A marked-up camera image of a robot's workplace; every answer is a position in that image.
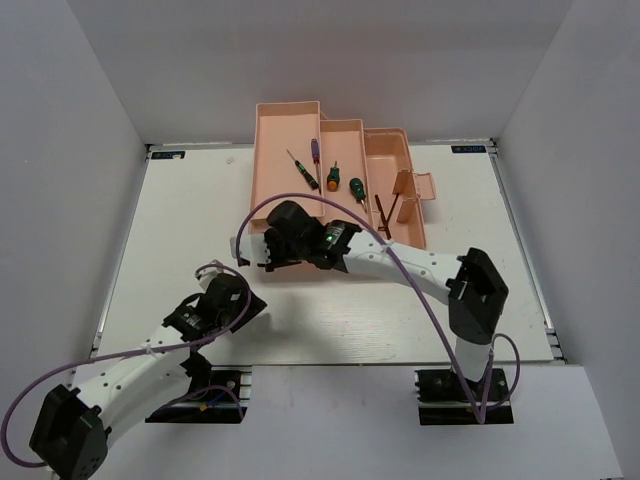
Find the green orange screwdriver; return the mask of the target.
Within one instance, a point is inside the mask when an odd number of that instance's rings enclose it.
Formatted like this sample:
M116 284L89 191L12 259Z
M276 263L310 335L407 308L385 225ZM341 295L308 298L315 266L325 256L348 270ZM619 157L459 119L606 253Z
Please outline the green orange screwdriver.
M329 169L329 173L327 175L326 186L330 192L335 192L338 190L340 184L340 169L338 167L338 162L335 162Z

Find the pink plastic toolbox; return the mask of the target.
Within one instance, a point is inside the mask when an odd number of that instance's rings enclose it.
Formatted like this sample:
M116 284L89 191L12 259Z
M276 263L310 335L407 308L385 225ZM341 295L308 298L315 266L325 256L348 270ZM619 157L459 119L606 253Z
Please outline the pink plastic toolbox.
M401 128L329 119L317 101L257 105L250 233L268 227L260 202L282 193L323 223L356 213L387 240L427 246L422 204L435 184L415 171Z

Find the green stubby screwdriver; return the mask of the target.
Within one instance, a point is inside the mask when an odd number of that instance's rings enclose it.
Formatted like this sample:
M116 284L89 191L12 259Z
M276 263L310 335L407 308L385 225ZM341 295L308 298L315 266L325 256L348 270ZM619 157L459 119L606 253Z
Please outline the green stubby screwdriver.
M362 180L358 177L353 177L349 181L349 189L356 202L367 212L367 195Z

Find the small brown hex key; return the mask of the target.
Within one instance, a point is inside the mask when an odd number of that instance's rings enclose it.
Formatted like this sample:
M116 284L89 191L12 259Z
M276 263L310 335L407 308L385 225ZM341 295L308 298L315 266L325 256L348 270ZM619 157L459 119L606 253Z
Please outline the small brown hex key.
M390 208L389 212L387 214L385 214L389 222L391 220L391 217L393 215L395 207L396 207L396 205L398 203L399 196L400 196L399 193L395 193L391 208Z

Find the large brown hex key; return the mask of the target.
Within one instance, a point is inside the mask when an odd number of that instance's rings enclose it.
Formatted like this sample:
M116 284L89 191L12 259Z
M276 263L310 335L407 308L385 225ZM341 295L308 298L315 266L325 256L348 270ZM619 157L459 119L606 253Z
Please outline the large brown hex key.
M379 226L377 227L377 229L379 232L383 232L386 235L387 240L390 240L392 238L392 235L389 228L389 221L384 213L381 199L378 195L375 195L374 200L376 203L376 207L379 210L379 216L380 216Z

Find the blue handled screwdriver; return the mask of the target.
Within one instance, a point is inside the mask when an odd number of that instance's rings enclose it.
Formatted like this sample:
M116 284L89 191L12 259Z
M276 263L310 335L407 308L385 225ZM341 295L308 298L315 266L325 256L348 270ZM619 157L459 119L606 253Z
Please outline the blue handled screwdriver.
M318 139L312 138L310 145L311 145L311 155L312 155L313 163L316 170L317 182L318 184L321 184L322 179L321 179L320 147L319 147Z

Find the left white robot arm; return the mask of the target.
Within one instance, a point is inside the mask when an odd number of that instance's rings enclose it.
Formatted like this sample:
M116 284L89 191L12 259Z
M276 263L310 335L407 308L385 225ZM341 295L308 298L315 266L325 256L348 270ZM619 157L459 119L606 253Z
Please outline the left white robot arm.
M211 363L200 354L212 336L235 332L266 307L239 277L221 273L186 297L150 335L139 356L45 397L30 448L62 479L87 479L109 447L152 413L211 387Z

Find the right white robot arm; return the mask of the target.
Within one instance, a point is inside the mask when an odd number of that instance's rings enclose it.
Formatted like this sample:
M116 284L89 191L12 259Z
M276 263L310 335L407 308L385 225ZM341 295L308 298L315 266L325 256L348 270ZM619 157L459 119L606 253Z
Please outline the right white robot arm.
M436 254L399 243L380 244L362 227L341 220L304 227L281 224L264 233L273 270L309 263L321 270L362 275L418 290L448 307L459 368L453 390L472 399L488 385L486 368L509 289L488 254L471 248L464 255Z

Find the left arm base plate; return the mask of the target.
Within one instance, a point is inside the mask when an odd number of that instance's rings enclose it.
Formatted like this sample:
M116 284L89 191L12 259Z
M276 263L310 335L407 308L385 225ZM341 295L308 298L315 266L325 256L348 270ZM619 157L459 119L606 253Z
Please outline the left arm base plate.
M196 374L180 402L152 413L148 424L240 424L251 395L250 367L213 367Z

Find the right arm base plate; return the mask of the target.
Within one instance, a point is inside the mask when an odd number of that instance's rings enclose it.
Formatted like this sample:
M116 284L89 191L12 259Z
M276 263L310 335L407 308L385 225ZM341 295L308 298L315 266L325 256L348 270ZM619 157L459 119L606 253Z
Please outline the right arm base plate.
M478 424L457 375L453 371L447 369L416 370L415 387L421 426ZM514 423L510 401L506 400L508 391L504 370L494 368L489 387L486 424L507 425Z

